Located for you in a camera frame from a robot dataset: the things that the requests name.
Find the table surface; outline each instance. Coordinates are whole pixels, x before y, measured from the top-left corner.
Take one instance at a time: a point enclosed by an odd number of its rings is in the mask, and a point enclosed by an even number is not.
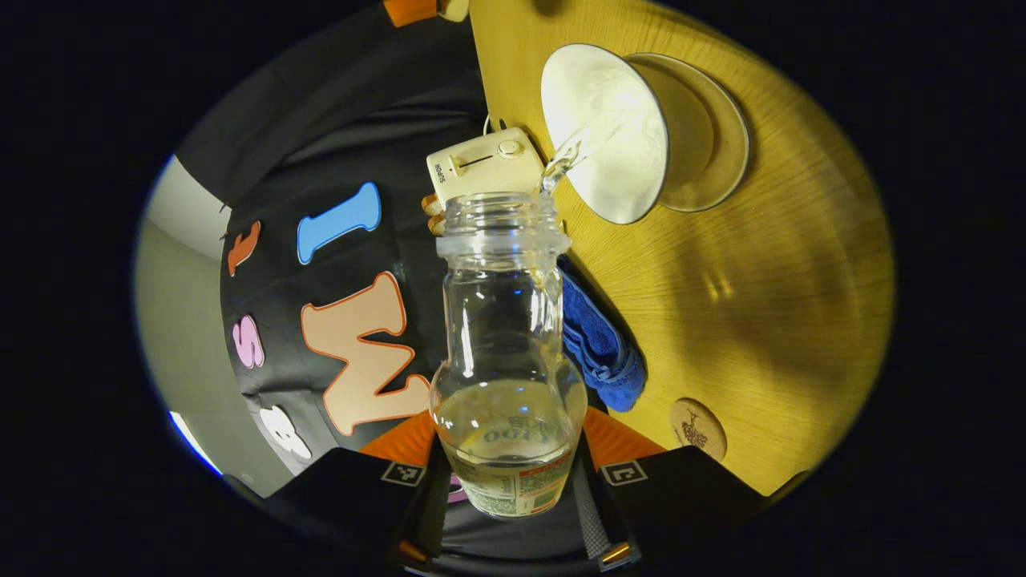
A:
[[[557,209],[571,259],[641,349],[645,390],[610,414],[667,449],[670,407],[705,405],[726,433],[722,464],[764,495],[813,469],[855,422],[879,371],[894,261],[876,188],[843,132],[757,55],[641,0],[471,2],[488,112],[549,158],[540,83],[556,48],[657,52],[716,79],[748,121],[744,182],[702,213],[657,205],[603,221],[569,183]]]

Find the cork coaster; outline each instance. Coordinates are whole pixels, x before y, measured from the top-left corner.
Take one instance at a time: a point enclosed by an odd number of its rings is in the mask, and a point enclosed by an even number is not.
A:
[[[726,455],[726,433],[716,416],[694,398],[678,399],[670,407],[670,425],[680,447],[694,445],[713,459]]]

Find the orange letter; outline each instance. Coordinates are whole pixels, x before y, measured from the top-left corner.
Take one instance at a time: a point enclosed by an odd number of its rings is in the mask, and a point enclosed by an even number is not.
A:
[[[406,310],[391,272],[330,305],[303,307],[300,319],[310,350],[346,362],[324,391],[324,409],[339,432],[349,436],[356,424],[409,417],[428,408],[429,384],[420,375],[407,378],[400,390],[378,392],[409,364],[413,349],[363,340],[382,331],[399,336],[406,330]]]
[[[249,229],[249,236],[246,237],[245,241],[242,240],[241,233],[235,237],[235,246],[232,246],[232,249],[228,252],[229,276],[235,276],[235,268],[241,265],[242,261],[248,259],[249,255],[253,254],[258,238],[260,238],[260,221],[253,223]]]

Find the blue towel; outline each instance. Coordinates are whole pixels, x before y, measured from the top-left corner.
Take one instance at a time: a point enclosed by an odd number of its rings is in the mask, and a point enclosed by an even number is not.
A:
[[[626,413],[644,388],[644,359],[582,290],[569,259],[561,256],[557,264],[563,275],[563,348],[602,402]]]

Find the glass jar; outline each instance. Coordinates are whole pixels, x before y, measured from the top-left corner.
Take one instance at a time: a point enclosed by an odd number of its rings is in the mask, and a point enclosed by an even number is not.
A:
[[[587,411],[562,353],[562,276],[570,244],[548,194],[450,199],[438,256],[448,359],[430,410],[470,502],[496,518],[550,510],[562,493]]]

